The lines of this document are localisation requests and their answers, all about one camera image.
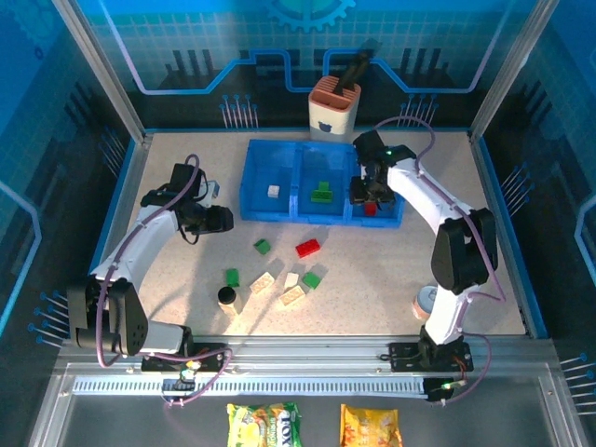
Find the green block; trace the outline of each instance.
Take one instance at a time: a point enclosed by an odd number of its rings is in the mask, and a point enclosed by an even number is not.
[[[240,287],[240,275],[235,268],[228,268],[225,271],[225,282],[227,287]]]
[[[261,254],[267,254],[271,250],[269,242],[267,242],[265,239],[261,239],[254,244],[254,248],[257,249],[257,251]]]
[[[310,195],[310,201],[315,203],[332,203],[333,192],[320,190],[313,191],[313,194]]]
[[[308,272],[302,281],[311,289],[316,289],[320,284],[320,278],[312,272]]]

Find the blue plastic tray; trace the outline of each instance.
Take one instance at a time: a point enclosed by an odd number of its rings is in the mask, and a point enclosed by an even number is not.
[[[251,140],[240,185],[240,215],[251,221],[399,228],[404,200],[397,194],[395,206],[378,210],[374,217],[365,216],[363,206],[350,204],[350,179],[356,175],[360,167],[351,144]],[[332,203],[310,200],[319,182],[329,183]],[[267,195],[271,184],[279,186],[278,198]]]

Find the toy block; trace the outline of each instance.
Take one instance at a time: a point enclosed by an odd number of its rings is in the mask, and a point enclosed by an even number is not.
[[[331,191],[313,191],[310,195],[310,201],[315,203],[332,203],[333,192]]]
[[[302,281],[311,289],[316,289],[320,284],[320,278],[312,272],[308,272]]]
[[[269,274],[269,272],[264,272],[260,278],[254,281],[251,284],[251,291],[255,295],[258,295],[266,288],[270,287],[275,282],[274,278]]]
[[[271,250],[271,245],[269,245],[269,242],[267,242],[266,239],[261,239],[254,244],[254,248],[262,255],[265,255]]]
[[[292,287],[294,287],[295,285],[298,284],[298,274],[297,273],[288,273],[288,275],[286,276],[286,282],[283,285],[284,290],[286,289],[291,289]]]
[[[366,202],[364,204],[364,215],[368,217],[376,216],[376,203]]]
[[[302,287],[296,285],[281,295],[279,300],[281,303],[283,303],[283,305],[291,305],[294,301],[302,298],[303,296],[305,296],[305,291],[302,290]]]
[[[270,184],[269,188],[267,188],[267,195],[270,198],[278,198],[279,197],[279,186],[276,184]]]
[[[304,258],[309,254],[314,253],[315,251],[320,250],[320,245],[318,244],[316,239],[307,240],[304,244],[300,244],[296,246],[296,252],[300,258]]]
[[[229,268],[225,271],[225,282],[227,287],[240,287],[240,275],[235,268]]]

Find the robotic arm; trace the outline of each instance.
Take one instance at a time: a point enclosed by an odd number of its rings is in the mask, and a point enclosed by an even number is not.
[[[196,239],[199,235],[219,233],[234,227],[228,208],[212,206],[219,185],[207,182],[205,172],[198,170],[188,191],[168,209],[146,222],[146,218],[167,205],[192,179],[194,166],[176,164],[168,183],[142,198],[141,210],[127,236],[138,225],[142,228],[124,249],[110,278],[107,305],[102,310],[102,344],[105,351],[127,356],[148,353],[193,354],[189,328],[175,324],[148,321],[138,290],[157,254],[168,240],[180,232]],[[107,272],[115,264],[124,237],[110,256],[98,265],[89,277],[68,289],[71,336],[80,347],[95,348],[98,298]]]
[[[489,277],[479,247],[460,211],[478,229],[493,269],[496,269],[494,216],[487,209],[473,210],[452,196],[416,165],[416,155],[408,147],[386,147],[376,130],[360,135],[354,146],[364,178],[352,178],[350,202],[376,202],[378,206],[394,202],[395,193],[398,193],[427,221],[436,235],[431,268],[439,285],[430,318],[422,327],[418,347],[421,364],[438,369],[441,364],[451,362],[453,352],[463,343],[460,331],[471,301],[469,295]]]

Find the white block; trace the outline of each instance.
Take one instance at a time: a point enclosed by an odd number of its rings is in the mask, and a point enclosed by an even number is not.
[[[276,184],[270,184],[269,189],[267,189],[267,195],[271,198],[278,198],[279,186],[277,186]]]
[[[305,296],[305,291],[302,290],[302,287],[294,286],[281,295],[279,300],[281,303],[283,303],[283,305],[291,305],[294,301],[302,298],[303,296]]]
[[[275,282],[274,278],[269,272],[264,272],[260,278],[251,284],[252,293],[259,294],[264,291],[267,287],[271,286]]]
[[[290,288],[294,287],[296,284],[298,284],[298,277],[299,276],[297,273],[293,273],[293,272],[288,273],[288,275],[286,276],[286,283],[283,286],[284,290],[290,289]]]

